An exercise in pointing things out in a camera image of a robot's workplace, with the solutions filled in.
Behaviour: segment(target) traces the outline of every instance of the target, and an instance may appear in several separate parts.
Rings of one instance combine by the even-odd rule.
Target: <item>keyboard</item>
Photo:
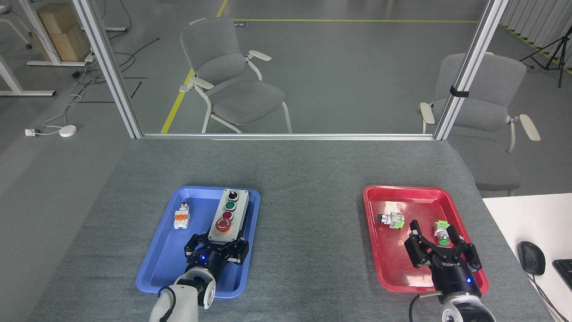
[[[555,260],[552,262],[554,269],[560,274],[568,288],[572,290],[572,259],[569,260]]]

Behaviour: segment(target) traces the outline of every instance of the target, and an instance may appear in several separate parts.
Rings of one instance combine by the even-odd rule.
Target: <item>blue tray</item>
[[[173,193],[137,274],[135,284],[139,290],[157,293],[161,287],[172,285],[185,272],[184,247],[193,234],[202,234],[210,228],[224,189],[184,186]],[[248,240],[249,252],[242,266],[234,263],[226,265],[216,284],[215,297],[222,299],[237,297],[247,283],[260,194],[256,190],[244,190],[248,191],[249,201],[243,237]],[[173,214],[183,201],[189,203],[189,226],[186,229],[175,229]]]

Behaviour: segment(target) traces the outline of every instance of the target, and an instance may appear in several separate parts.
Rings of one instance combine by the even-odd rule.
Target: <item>computer mouse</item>
[[[517,246],[518,259],[521,261],[522,269],[533,275],[544,274],[546,260],[544,253],[537,245],[529,241],[521,241]]]

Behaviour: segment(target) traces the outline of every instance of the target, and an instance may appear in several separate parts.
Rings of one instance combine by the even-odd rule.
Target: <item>tripod stand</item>
[[[570,40],[570,38],[568,36],[570,36],[570,34],[572,34],[572,26],[570,26],[570,28],[568,29],[568,31],[566,32],[566,34],[564,36],[562,36],[560,39],[551,42],[550,44],[538,49],[536,52],[526,56],[525,58],[519,60],[519,61],[523,61],[527,58],[532,58],[534,60],[534,62],[536,62],[538,64],[538,66],[542,67],[542,69],[544,70],[556,70],[556,69],[560,69],[560,78],[558,79],[558,88],[561,87],[562,85],[562,72],[564,71],[564,64],[566,63],[565,60],[565,55],[566,55],[566,43],[568,42],[568,40]],[[533,55],[543,51],[545,48],[550,47],[554,44],[556,44],[558,42],[558,46],[556,47],[556,50],[554,51],[554,54],[552,55],[552,57],[550,57],[550,60],[548,61],[548,63],[546,64],[546,66],[542,66],[542,64],[540,62],[538,62],[538,60],[534,59]],[[556,58],[556,55],[558,54],[558,52],[560,51],[560,48],[562,48],[562,54],[560,55],[560,58]],[[550,65],[552,65],[553,62],[556,62],[556,60],[559,60],[559,67],[558,68],[549,68]]]

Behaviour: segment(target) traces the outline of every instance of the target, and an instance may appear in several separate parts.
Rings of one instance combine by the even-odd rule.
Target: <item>red tray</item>
[[[432,292],[435,290],[429,267],[416,269],[411,264],[403,243],[409,237],[409,223],[417,219],[421,232],[429,241],[439,244],[434,223],[445,220],[457,228],[459,235],[471,242],[451,195],[439,188],[368,186],[363,190],[367,223],[370,227],[375,270],[379,282],[395,292]],[[401,229],[376,222],[377,214],[399,212],[405,216]],[[475,273],[480,291],[488,291],[488,280],[481,269]]]

